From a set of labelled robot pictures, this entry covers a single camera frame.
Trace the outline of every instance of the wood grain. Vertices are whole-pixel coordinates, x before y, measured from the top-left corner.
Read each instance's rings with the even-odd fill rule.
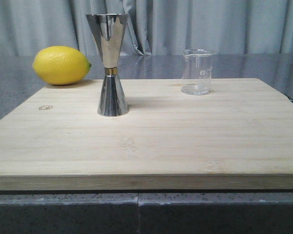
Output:
[[[293,189],[293,104],[258,79],[122,80],[128,114],[97,114],[101,80],[45,86],[0,120],[0,190]]]

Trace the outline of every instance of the curtain fold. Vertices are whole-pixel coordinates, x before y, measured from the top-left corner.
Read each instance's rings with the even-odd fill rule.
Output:
[[[121,55],[293,53],[293,0],[0,0],[0,56],[98,55],[86,14],[128,14]]]

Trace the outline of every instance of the glass beaker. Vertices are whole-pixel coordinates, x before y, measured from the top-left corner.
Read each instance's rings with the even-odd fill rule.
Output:
[[[214,51],[203,49],[183,50],[186,68],[181,79],[181,91],[190,95],[210,92],[212,55]]]

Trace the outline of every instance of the yellow lemon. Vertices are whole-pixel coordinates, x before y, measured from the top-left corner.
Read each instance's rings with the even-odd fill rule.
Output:
[[[91,67],[80,51],[68,46],[40,50],[33,62],[37,75],[49,84],[72,84],[87,75]]]

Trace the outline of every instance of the stainless steel jigger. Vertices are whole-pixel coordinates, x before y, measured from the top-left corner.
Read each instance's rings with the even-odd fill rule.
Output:
[[[117,64],[127,15],[100,14],[86,17],[105,68],[98,113],[102,116],[124,115],[129,107],[117,75]]]

